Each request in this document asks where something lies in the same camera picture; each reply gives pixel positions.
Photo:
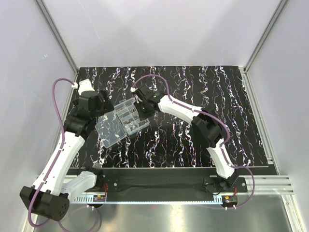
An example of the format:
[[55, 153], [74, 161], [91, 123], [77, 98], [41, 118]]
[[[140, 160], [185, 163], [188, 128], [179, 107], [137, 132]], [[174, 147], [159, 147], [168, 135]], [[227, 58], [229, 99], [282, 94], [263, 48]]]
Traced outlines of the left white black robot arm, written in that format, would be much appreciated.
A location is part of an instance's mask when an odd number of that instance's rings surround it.
[[63, 182], [99, 117], [114, 110], [106, 91], [94, 90], [89, 79], [71, 82], [71, 87], [78, 91], [79, 97], [73, 101], [74, 108], [65, 120], [56, 112], [61, 129], [58, 144], [32, 186], [22, 187], [19, 193], [28, 210], [28, 222], [35, 228], [39, 225], [32, 221], [32, 214], [59, 222], [73, 200], [89, 189], [99, 190], [105, 185], [102, 170], [94, 167], [81, 171], [66, 184]]

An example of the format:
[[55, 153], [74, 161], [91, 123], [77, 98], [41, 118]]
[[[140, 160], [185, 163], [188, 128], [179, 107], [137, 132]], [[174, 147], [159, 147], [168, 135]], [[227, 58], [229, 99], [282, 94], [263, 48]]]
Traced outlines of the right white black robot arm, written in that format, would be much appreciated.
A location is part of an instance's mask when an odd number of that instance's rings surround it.
[[238, 178], [225, 147], [228, 129], [223, 123], [206, 109], [178, 101], [168, 93], [150, 90], [146, 85], [130, 89], [135, 96], [135, 106], [141, 119], [147, 119], [155, 112], [175, 116], [188, 123], [194, 139], [204, 146], [214, 161], [217, 179], [213, 181], [213, 190], [229, 190], [235, 186]]

